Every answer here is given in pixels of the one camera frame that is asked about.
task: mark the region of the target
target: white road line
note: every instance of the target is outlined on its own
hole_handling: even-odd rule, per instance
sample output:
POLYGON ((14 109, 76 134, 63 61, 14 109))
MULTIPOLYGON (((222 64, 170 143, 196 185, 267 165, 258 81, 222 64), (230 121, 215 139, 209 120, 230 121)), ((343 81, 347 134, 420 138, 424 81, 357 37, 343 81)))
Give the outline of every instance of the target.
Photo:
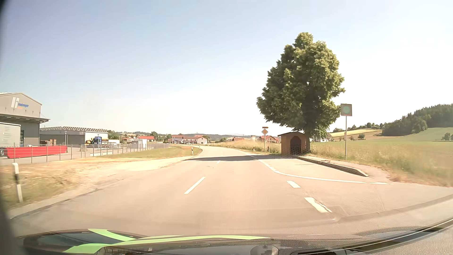
POLYGON ((316 201, 314 198, 312 197, 306 197, 305 200, 307 200, 308 203, 310 203, 311 205, 313 205, 314 208, 316 208, 316 210, 318 210, 319 212, 322 212, 322 213, 325 213, 325 212, 332 212, 331 210, 329 210, 325 205, 321 204, 320 202, 316 201))
POLYGON ((204 178, 206 178, 206 177, 204 177, 204 176, 203 176, 203 177, 201 177, 201 179, 200 179, 200 180, 198 180, 198 182, 196 182, 196 183, 195 183, 195 184, 194 184, 194 185, 193 185, 192 187, 190 187, 190 189, 188 189, 188 190, 187 190, 186 192, 184 192, 184 194, 189 194, 189 192, 191 192, 191 191, 192 191, 192 190, 193 190, 193 189, 194 189, 194 188, 195 188, 195 187, 196 187, 196 186, 197 186, 198 184, 200 184, 200 183, 201 183, 201 181, 203 181, 203 180, 204 180, 204 178))
POLYGON ((291 185, 291 187, 293 187, 293 188, 295 188, 295 189, 296 189, 296 188, 300 188, 300 186, 297 185, 297 183, 295 183, 294 181, 286 181, 286 182, 287 182, 289 185, 291 185))
POLYGON ((307 177, 307 176, 298 176, 298 175, 293 175, 293 174, 287 174, 287 173, 282 173, 282 172, 278 171, 277 169, 271 167, 268 163, 262 161, 261 159, 258 160, 258 161, 263 163, 265 166, 267 166, 270 170, 274 171, 275 173, 283 174, 283 175, 291 176, 291 177, 310 179, 310 180, 319 180, 319 181, 337 181, 337 182, 349 182, 349 183, 365 183, 365 184, 384 184, 384 185, 388 185, 388 183, 385 183, 385 182, 345 181, 345 180, 323 179, 323 178, 316 178, 316 177, 307 177))

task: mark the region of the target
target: road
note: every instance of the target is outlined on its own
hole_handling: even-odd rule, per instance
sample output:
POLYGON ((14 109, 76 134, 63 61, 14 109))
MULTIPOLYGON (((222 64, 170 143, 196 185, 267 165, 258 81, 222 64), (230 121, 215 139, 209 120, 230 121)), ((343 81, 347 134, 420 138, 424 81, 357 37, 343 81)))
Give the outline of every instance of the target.
POLYGON ((360 177, 229 148, 203 152, 12 219, 17 235, 103 228, 143 235, 353 234, 453 215, 452 188, 360 177))

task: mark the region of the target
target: gray warehouse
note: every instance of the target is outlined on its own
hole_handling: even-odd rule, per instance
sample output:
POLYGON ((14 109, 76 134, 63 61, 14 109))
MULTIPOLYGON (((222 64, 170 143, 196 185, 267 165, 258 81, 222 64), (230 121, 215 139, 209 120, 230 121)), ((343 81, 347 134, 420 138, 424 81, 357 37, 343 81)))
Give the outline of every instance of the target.
POLYGON ((20 125, 20 146, 39 144, 42 104, 24 93, 0 93, 0 122, 20 125))
POLYGON ((41 140, 56 139, 57 144, 85 144, 96 136, 108 139, 108 130, 86 127, 42 127, 39 129, 41 140))

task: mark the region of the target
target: company logo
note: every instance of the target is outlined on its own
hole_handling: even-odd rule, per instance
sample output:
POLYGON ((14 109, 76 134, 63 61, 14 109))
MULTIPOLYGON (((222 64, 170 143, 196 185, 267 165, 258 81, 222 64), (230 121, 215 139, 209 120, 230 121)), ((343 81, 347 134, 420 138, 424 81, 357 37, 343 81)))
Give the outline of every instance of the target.
POLYGON ((19 103, 19 98, 13 98, 13 100, 11 101, 11 107, 17 108, 17 109, 22 109, 22 107, 26 108, 26 107, 28 107, 28 105, 24 104, 24 103, 19 103))

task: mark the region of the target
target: bus stop shelter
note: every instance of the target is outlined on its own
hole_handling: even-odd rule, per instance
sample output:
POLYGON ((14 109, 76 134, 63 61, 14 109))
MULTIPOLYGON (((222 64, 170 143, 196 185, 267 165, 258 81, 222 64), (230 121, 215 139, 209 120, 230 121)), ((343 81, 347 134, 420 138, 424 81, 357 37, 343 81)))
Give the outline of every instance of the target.
POLYGON ((281 137, 281 155, 302 155, 307 148, 307 137, 304 133, 295 131, 279 135, 281 137))

